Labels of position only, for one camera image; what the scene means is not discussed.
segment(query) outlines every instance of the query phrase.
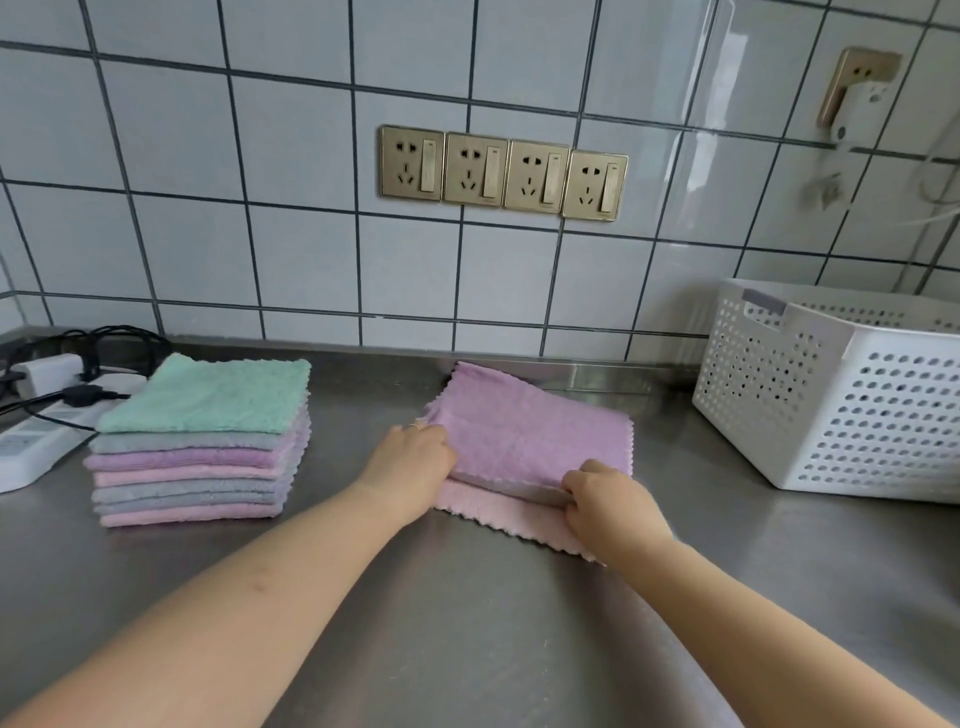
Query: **perforated basket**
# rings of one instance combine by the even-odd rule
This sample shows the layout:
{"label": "perforated basket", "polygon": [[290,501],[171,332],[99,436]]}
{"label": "perforated basket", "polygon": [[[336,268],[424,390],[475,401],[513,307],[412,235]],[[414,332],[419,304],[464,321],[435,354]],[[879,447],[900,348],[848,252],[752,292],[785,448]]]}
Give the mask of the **perforated basket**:
{"label": "perforated basket", "polygon": [[693,403],[775,486],[960,502],[960,305],[732,279]]}

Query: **stainless steel countertop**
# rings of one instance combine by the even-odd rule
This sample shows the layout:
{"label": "stainless steel countertop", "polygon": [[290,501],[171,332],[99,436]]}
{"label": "stainless steel countertop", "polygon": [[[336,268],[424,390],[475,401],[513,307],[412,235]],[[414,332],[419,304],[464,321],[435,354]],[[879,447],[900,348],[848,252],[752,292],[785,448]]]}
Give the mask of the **stainless steel countertop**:
{"label": "stainless steel countertop", "polygon": [[[387,426],[411,421],[442,387],[422,366],[314,371],[313,439],[284,518],[345,487]],[[960,509],[779,492],[686,395],[570,396],[634,418],[635,476],[681,539],[960,721]],[[106,531],[82,456],[0,495],[0,716],[273,525]],[[704,674],[615,576],[438,512],[377,557],[268,721],[731,724]]]}

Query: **white plastic basket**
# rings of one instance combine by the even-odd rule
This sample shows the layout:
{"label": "white plastic basket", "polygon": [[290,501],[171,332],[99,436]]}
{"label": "white plastic basket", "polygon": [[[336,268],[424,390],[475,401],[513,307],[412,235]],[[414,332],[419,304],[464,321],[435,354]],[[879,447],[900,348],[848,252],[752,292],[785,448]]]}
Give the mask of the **white plastic basket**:
{"label": "white plastic basket", "polygon": [[960,304],[732,279],[693,403],[775,486],[960,502]]}

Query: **gold outlet plate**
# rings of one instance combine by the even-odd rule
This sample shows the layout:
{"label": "gold outlet plate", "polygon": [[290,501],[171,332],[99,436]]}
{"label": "gold outlet plate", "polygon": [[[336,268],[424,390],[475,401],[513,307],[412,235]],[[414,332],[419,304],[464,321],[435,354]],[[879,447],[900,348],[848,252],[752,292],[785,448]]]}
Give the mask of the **gold outlet plate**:
{"label": "gold outlet plate", "polygon": [[820,106],[817,126],[829,129],[833,124],[848,86],[863,81],[885,81],[890,84],[897,78],[902,60],[903,56],[899,53],[870,48],[845,48],[833,71],[824,103]]}
{"label": "gold outlet plate", "polygon": [[510,142],[503,206],[532,212],[560,212],[570,148],[537,141]]}
{"label": "gold outlet plate", "polygon": [[562,215],[575,220],[616,220],[628,161],[624,155],[573,150]]}
{"label": "gold outlet plate", "polygon": [[444,133],[380,127],[380,194],[440,200],[444,191]]}
{"label": "gold outlet plate", "polygon": [[446,135],[444,200],[455,205],[500,207],[510,142],[493,136]]}

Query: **backsplash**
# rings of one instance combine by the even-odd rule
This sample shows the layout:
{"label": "backsplash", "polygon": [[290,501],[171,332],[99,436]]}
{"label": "backsplash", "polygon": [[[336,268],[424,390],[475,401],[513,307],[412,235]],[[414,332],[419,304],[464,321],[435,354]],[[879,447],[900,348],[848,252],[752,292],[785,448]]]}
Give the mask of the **backsplash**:
{"label": "backsplash", "polygon": [[[903,63],[822,211],[848,46]],[[960,0],[8,0],[0,330],[698,362],[720,279],[890,291],[921,235],[960,301],[949,219],[876,222],[932,213],[957,68]],[[380,198],[385,123],[627,154],[619,218]]]}

